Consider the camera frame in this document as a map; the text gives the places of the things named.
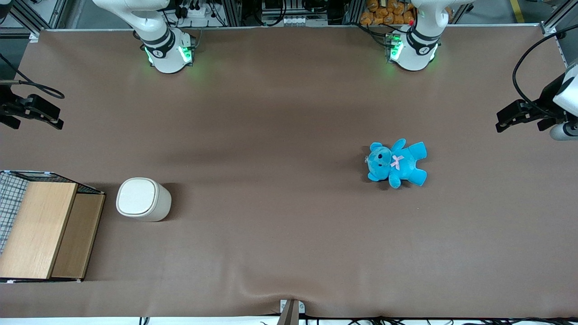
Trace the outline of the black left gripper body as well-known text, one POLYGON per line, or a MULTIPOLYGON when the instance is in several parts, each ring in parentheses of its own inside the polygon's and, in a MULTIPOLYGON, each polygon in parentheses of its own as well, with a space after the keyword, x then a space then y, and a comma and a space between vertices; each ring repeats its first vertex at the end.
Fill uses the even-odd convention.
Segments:
POLYGON ((566 109, 569 107, 569 80, 560 74, 541 91, 538 103, 542 113, 539 123, 566 123, 566 109))

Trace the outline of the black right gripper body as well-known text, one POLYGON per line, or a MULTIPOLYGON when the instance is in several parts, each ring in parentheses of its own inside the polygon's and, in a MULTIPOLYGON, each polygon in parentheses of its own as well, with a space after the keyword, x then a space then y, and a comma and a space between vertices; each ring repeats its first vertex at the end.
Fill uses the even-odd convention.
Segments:
POLYGON ((27 118, 27 103, 27 98, 14 94, 9 86, 0 86, 0 116, 2 119, 15 116, 27 118))

